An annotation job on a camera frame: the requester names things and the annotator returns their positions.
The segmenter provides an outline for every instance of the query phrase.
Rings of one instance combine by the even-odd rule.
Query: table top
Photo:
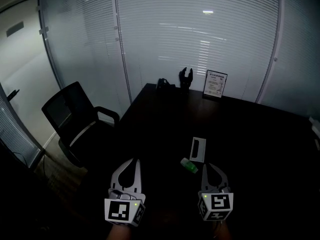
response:
[[[206,99],[201,91],[181,96],[178,90],[162,96],[155,84],[146,84],[119,123],[115,167],[132,157],[141,162],[146,211],[138,235],[175,236],[176,229],[179,237],[208,236],[210,222],[198,210],[203,164],[195,162],[196,174],[180,165],[190,157],[193,137],[206,139],[205,163],[228,177],[234,203],[226,221],[235,238],[288,238],[296,224],[304,234],[318,223],[311,218],[320,211],[319,153],[307,118],[225,96]]]

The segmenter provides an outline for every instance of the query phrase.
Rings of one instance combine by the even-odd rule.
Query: black office chair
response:
[[[119,115],[101,106],[94,107],[79,82],[60,90],[42,111],[57,134],[59,146],[78,167],[94,167],[112,152]],[[114,127],[99,120],[98,112],[110,116]]]

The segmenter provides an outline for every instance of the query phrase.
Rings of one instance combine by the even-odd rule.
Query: chair seat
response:
[[[89,169],[105,163],[112,156],[115,129],[103,121],[96,121],[71,146],[72,153]]]

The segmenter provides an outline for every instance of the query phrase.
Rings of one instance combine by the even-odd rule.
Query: frosted glass partition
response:
[[[79,81],[93,106],[123,115],[130,100],[112,0],[41,2],[49,48],[63,86]]]
[[[224,95],[255,102],[270,62],[279,0],[117,0],[132,98],[146,83],[193,68],[228,74]]]
[[[320,0],[284,0],[278,60],[262,104],[320,119]]]
[[[0,96],[0,139],[10,149],[14,155],[26,166],[30,167],[40,149],[23,131],[14,116],[11,114],[6,102]]]

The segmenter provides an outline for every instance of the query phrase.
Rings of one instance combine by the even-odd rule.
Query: green bottle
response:
[[[188,171],[192,172],[192,173],[196,173],[198,171],[198,168],[195,166],[195,164],[193,162],[191,162],[189,159],[187,158],[182,158],[180,164],[186,168]]]

